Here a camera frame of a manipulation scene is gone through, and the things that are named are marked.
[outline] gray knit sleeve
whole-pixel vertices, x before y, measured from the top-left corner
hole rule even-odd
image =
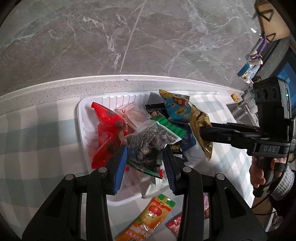
[[[280,181],[276,189],[271,194],[272,197],[276,201],[283,199],[291,190],[293,183],[294,183],[294,173],[288,167],[286,172],[283,174],[282,180]]]

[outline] orange snack package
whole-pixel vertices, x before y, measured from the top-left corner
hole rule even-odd
[[[154,197],[136,221],[128,227],[116,241],[144,241],[165,219],[175,206],[175,202],[160,194]]]

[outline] gray marble wall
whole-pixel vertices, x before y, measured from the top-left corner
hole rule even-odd
[[[103,74],[152,74],[243,88],[236,73],[260,32],[253,3],[22,0],[0,27],[0,96]]]

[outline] stainless steel sink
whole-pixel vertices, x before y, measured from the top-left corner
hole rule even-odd
[[[239,110],[238,103],[228,104],[227,107],[234,116],[237,123],[258,126],[258,119],[256,115],[252,115],[247,108],[243,107],[241,110]]]

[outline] silver screw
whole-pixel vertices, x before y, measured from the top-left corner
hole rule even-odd
[[[70,180],[72,180],[74,178],[74,175],[73,174],[68,174],[67,176],[66,176],[66,180],[67,181],[70,181]]]
[[[191,168],[190,167],[183,167],[183,171],[184,172],[191,172]]]
[[[100,173],[104,173],[104,172],[106,172],[107,171],[107,168],[106,167],[100,167],[99,168],[99,172]]]
[[[225,176],[224,176],[223,174],[221,174],[221,173],[218,173],[218,174],[217,174],[217,178],[218,178],[219,180],[224,180]]]

